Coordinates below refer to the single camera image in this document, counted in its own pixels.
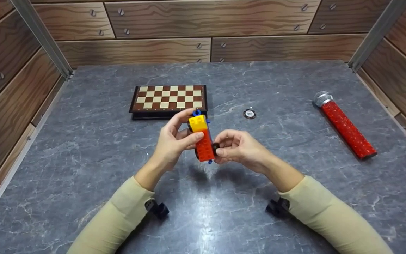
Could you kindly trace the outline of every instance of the silver microphone head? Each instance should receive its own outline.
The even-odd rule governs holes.
[[[329,92],[320,91],[316,93],[316,95],[314,96],[313,102],[314,104],[316,104],[316,106],[320,108],[322,105],[332,100],[333,96]]]

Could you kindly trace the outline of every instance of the person's right hand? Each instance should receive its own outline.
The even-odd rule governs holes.
[[[217,164],[236,161],[254,172],[264,174],[267,162],[275,157],[248,132],[227,129],[217,135],[214,143],[220,144],[214,160]]]

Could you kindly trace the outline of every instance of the long sleeve shirt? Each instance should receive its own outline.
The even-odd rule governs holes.
[[[78,235],[68,254],[115,253],[147,214],[153,192],[129,178]],[[342,254],[392,254],[371,225],[310,176],[292,190],[279,193],[289,212],[322,235]]]

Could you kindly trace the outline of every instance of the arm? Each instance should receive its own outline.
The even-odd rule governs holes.
[[[289,212],[322,235],[342,254],[392,254],[393,252],[355,210],[336,198],[310,176],[274,156],[246,132],[225,130],[216,163],[237,161],[265,175],[290,203]]]
[[[150,160],[134,177],[126,180],[92,218],[68,254],[111,254],[117,251],[147,214],[145,202],[152,198],[153,189],[162,175],[173,169],[183,150],[194,148],[203,137],[203,133],[190,134],[187,129],[178,132],[194,110],[181,111],[161,129]]]

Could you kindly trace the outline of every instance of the table top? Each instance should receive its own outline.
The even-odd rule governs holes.
[[[131,121],[137,85],[207,85],[210,130],[246,130],[359,212],[406,253],[406,136],[341,61],[79,68],[0,199],[0,253],[65,253],[152,154],[165,121]],[[335,101],[378,155],[360,162],[311,99]],[[256,111],[246,119],[247,108]],[[335,253],[295,219],[264,210],[276,189],[239,164],[182,154],[156,187],[169,217],[148,217],[120,253]]]

